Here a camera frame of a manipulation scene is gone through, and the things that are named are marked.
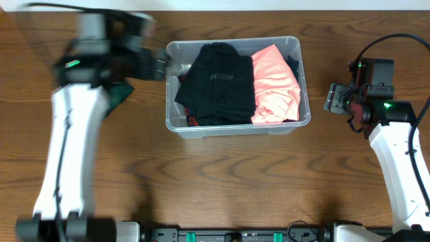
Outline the dark green cloth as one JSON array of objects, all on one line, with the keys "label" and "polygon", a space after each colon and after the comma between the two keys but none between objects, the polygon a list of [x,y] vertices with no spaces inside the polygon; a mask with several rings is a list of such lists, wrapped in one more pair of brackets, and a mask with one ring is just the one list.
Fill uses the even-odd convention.
[{"label": "dark green cloth", "polygon": [[133,86],[128,82],[114,83],[108,87],[107,92],[110,98],[108,109],[105,112],[107,118],[120,104],[122,104],[134,91]]}]

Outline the black cloth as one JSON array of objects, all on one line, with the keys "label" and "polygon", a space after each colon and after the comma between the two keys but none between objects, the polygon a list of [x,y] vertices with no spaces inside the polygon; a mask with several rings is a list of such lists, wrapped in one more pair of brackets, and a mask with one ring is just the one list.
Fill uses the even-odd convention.
[{"label": "black cloth", "polygon": [[250,58],[223,42],[205,44],[185,75],[175,101],[195,111],[213,112],[214,102],[232,86],[234,78],[249,66]]},{"label": "black cloth", "polygon": [[195,109],[200,126],[250,124],[255,114],[253,61],[250,56],[218,55],[208,86]]}]

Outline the dark navy cloth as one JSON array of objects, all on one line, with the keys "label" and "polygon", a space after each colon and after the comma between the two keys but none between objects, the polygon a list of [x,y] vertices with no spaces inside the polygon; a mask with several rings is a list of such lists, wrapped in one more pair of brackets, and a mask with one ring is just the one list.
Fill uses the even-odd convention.
[{"label": "dark navy cloth", "polygon": [[300,62],[298,60],[294,60],[291,56],[288,56],[287,60],[286,60],[286,63],[288,64],[288,66],[292,70],[295,79],[299,80],[298,69],[299,69]]}]

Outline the pink cloth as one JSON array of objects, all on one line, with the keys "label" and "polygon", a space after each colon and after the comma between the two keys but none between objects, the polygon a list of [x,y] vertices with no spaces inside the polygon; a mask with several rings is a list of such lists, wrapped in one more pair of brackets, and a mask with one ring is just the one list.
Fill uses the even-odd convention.
[{"label": "pink cloth", "polygon": [[254,124],[297,121],[301,88],[290,65],[274,44],[253,56],[255,88]]}]

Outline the clear plastic storage bin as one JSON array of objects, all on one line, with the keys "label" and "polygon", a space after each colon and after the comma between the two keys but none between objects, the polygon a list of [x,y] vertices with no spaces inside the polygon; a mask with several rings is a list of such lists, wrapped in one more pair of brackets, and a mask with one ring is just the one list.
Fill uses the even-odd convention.
[{"label": "clear plastic storage bin", "polygon": [[272,44],[281,52],[283,58],[292,57],[298,61],[298,84],[300,86],[299,119],[295,122],[277,124],[240,124],[224,126],[188,126],[184,107],[175,101],[180,87],[178,76],[187,73],[205,44],[215,40],[186,40],[170,42],[166,51],[171,57],[166,70],[166,127],[181,138],[204,138],[208,136],[228,136],[245,134],[288,134],[296,128],[306,126],[311,119],[304,63],[299,39],[295,36],[276,36],[265,38],[225,39],[240,55],[251,56]]}]

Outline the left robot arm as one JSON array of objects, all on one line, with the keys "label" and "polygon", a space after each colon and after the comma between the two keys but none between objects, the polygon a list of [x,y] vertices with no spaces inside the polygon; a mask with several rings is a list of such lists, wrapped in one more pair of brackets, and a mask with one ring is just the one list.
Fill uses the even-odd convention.
[{"label": "left robot arm", "polygon": [[31,219],[19,219],[22,241],[144,241],[138,222],[93,215],[93,162],[103,120],[133,91],[127,78],[162,80],[163,49],[111,48],[66,53],[54,65],[52,130],[42,188]]}]

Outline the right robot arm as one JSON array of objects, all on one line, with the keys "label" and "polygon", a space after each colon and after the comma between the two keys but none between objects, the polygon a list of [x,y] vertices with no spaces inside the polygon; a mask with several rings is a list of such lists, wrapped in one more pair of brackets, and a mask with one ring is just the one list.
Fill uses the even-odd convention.
[{"label": "right robot arm", "polygon": [[392,209],[388,241],[429,240],[429,172],[410,102],[394,99],[394,62],[359,58],[349,64],[349,85],[332,84],[324,109],[348,116],[375,152]]}]

